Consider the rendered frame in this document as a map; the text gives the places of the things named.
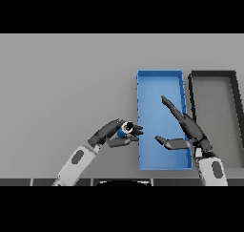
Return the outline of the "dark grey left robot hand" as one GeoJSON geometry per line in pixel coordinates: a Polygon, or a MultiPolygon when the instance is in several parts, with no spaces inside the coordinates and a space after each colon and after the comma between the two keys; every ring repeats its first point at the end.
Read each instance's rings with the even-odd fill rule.
{"type": "Polygon", "coordinates": [[[128,122],[124,119],[115,119],[105,124],[101,129],[99,129],[91,138],[88,139],[88,143],[91,147],[95,145],[103,145],[105,142],[113,147],[126,146],[133,141],[138,141],[139,136],[143,135],[143,127],[138,125],[133,125],[132,132],[126,137],[118,137],[117,131],[120,129],[124,122],[128,122]]]}

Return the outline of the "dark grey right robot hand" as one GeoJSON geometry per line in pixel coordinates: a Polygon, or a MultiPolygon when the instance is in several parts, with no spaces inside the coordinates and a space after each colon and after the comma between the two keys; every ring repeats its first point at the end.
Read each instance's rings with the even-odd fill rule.
{"type": "Polygon", "coordinates": [[[162,103],[169,108],[187,138],[166,139],[161,136],[156,136],[155,139],[161,145],[168,150],[187,149],[190,147],[190,144],[195,148],[200,148],[203,153],[210,153],[213,150],[213,146],[207,136],[194,119],[185,113],[181,113],[164,95],[162,95],[162,103]]]}

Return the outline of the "blue pipe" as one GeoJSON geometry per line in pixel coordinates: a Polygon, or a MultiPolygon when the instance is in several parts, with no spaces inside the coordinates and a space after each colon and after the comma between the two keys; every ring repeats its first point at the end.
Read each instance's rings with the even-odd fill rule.
{"type": "Polygon", "coordinates": [[[126,137],[128,134],[132,132],[133,128],[133,123],[128,121],[124,122],[120,129],[117,131],[117,136],[118,137],[126,137]]]}

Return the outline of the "blue bin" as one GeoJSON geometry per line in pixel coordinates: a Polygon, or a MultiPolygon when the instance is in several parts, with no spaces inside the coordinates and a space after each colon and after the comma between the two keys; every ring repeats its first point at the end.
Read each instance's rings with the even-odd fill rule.
{"type": "Polygon", "coordinates": [[[156,139],[185,138],[178,121],[162,103],[165,96],[180,113],[187,112],[183,72],[181,70],[138,70],[137,124],[144,134],[139,138],[139,169],[191,170],[192,150],[167,150],[156,139]]]}

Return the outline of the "dark grey bin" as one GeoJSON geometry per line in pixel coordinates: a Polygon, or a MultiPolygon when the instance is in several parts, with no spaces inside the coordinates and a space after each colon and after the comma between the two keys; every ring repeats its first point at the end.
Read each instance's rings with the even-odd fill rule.
{"type": "Polygon", "coordinates": [[[244,112],[236,71],[191,71],[194,120],[225,168],[244,168],[244,112]]]}

